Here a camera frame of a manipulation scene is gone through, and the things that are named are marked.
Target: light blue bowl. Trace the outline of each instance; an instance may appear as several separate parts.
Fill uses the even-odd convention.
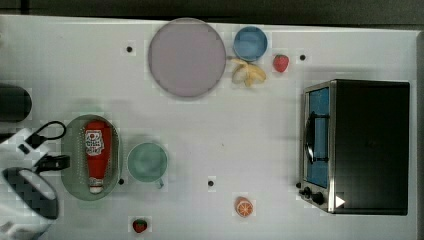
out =
[[[256,61],[264,55],[268,40],[262,30],[257,27],[241,29],[234,39],[234,52],[240,59],[248,62]]]

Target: black toaster oven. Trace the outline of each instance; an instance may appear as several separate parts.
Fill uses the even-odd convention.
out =
[[[304,90],[302,199],[335,214],[406,215],[407,82],[332,80]]]

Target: ketchup bottle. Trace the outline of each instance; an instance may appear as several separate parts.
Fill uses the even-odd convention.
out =
[[[103,178],[110,157],[112,130],[100,120],[89,122],[85,126],[85,152],[88,163],[90,192],[103,191]]]

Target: banana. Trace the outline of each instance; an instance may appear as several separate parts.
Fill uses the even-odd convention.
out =
[[[260,67],[237,58],[233,58],[231,61],[239,64],[233,72],[233,83],[241,83],[244,81],[244,84],[250,87],[255,80],[261,83],[265,81],[266,73]]]

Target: small red fruit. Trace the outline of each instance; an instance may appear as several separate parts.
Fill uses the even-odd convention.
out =
[[[143,219],[137,219],[133,222],[133,228],[136,233],[144,232],[147,229],[147,222]]]
[[[285,55],[277,55],[274,58],[273,65],[278,72],[284,72],[289,65],[289,58]]]

